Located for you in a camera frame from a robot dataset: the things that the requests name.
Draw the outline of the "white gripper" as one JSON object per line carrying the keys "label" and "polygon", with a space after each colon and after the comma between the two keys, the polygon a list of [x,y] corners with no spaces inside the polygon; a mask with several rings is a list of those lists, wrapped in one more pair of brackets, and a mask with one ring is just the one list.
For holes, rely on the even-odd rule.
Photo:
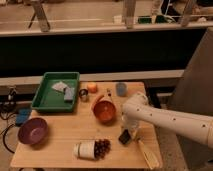
{"label": "white gripper", "polygon": [[135,137],[139,130],[139,121],[123,115],[122,128],[127,129],[131,137]]}

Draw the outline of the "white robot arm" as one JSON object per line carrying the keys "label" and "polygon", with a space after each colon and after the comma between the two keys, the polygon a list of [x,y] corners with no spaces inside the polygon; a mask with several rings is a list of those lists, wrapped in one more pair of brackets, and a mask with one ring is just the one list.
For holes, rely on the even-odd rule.
{"label": "white robot arm", "polygon": [[213,117],[159,109],[148,104],[142,92],[136,92],[122,104],[124,116],[169,129],[176,134],[213,148]]}

